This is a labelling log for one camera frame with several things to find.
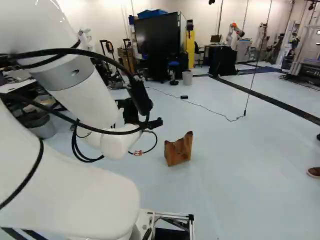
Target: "cardboard box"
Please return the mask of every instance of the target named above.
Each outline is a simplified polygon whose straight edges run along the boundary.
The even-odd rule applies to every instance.
[[[131,68],[131,73],[132,74],[135,74],[136,71],[135,71],[135,65],[134,65],[134,61],[135,59],[132,57],[132,56],[129,56],[129,57],[122,57],[122,63],[123,63],[123,66],[130,71],[130,68]]]
[[[118,47],[117,50],[118,50],[118,56],[119,56],[120,58],[123,58],[123,57],[126,57],[126,56],[127,56],[126,49],[123,49],[123,48]],[[129,47],[129,48],[127,49],[127,51],[128,51],[128,57],[133,57],[133,55],[134,55],[134,50],[133,50],[133,48],[132,48],[132,47]]]

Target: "chair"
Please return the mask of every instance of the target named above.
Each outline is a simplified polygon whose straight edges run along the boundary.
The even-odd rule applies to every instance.
[[[200,65],[200,67],[202,68],[202,66],[204,64],[205,48],[204,47],[199,47],[196,41],[194,42],[194,53],[199,55],[200,58],[195,60],[197,63],[194,64],[193,66],[195,67],[197,65]]]

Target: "wooden block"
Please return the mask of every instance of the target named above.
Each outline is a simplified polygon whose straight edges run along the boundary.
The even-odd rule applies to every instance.
[[[169,167],[191,160],[193,132],[188,131],[175,142],[164,142],[164,157]]]

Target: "computer monitor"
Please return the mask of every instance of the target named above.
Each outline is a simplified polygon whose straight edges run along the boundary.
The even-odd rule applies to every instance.
[[[138,52],[141,54],[178,54],[180,28],[178,13],[134,20]]]
[[[220,43],[221,35],[211,35],[210,43]]]

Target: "black floor stripe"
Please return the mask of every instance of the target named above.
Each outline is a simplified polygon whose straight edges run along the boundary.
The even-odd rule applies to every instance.
[[[205,74],[196,74],[196,75],[193,75],[194,78],[199,78],[199,77],[206,77],[208,76],[208,73],[205,73]]]
[[[29,236],[33,237],[36,240],[48,240],[44,236],[41,236],[39,233],[35,231],[25,230],[25,229],[23,229],[22,231],[24,231],[26,234],[28,234]]]
[[[304,118],[304,119],[306,119],[306,120],[308,120],[308,121],[310,121],[310,122],[312,122],[312,123],[320,126],[320,118],[318,118],[317,116],[314,116],[314,115],[312,115],[312,114],[310,114],[310,113],[308,113],[308,112],[305,112],[305,111],[303,111],[303,110],[301,110],[301,109],[299,109],[299,108],[296,108],[296,107],[294,107],[294,106],[291,106],[291,105],[289,105],[289,104],[286,104],[286,103],[284,103],[284,102],[282,102],[282,101],[279,101],[279,100],[277,100],[277,99],[274,99],[274,98],[269,97],[269,96],[267,96],[267,95],[264,95],[264,94],[262,94],[262,93],[259,93],[259,92],[250,90],[250,89],[248,89],[248,88],[246,88],[246,87],[244,87],[244,86],[240,86],[240,85],[235,84],[235,83],[233,83],[233,82],[224,80],[224,79],[222,79],[222,78],[220,78],[220,77],[213,77],[212,75],[209,75],[209,77],[211,77],[212,79],[215,79],[215,80],[219,81],[220,83],[229,85],[229,86],[231,86],[231,87],[233,87],[233,88],[235,88],[235,89],[238,89],[238,90],[240,90],[240,91],[242,91],[242,92],[245,92],[245,93],[247,93],[247,94],[250,94],[250,95],[252,95],[252,96],[254,96],[254,97],[256,97],[256,98],[259,98],[259,99],[261,99],[261,100],[264,100],[264,101],[266,101],[266,102],[268,102],[268,103],[270,103],[270,104],[273,104],[273,105],[275,105],[275,106],[278,106],[279,108],[282,108],[282,109],[284,109],[284,110],[287,110],[287,111],[290,112],[290,113],[293,113],[293,114],[295,114],[295,115],[297,115],[297,116],[299,116],[299,117],[301,117],[301,118]]]
[[[5,231],[8,235],[10,235],[12,238],[16,239],[16,240],[28,240],[27,238],[25,238],[20,233],[18,233],[17,231],[13,230],[12,228],[2,227],[1,229],[3,231]]]

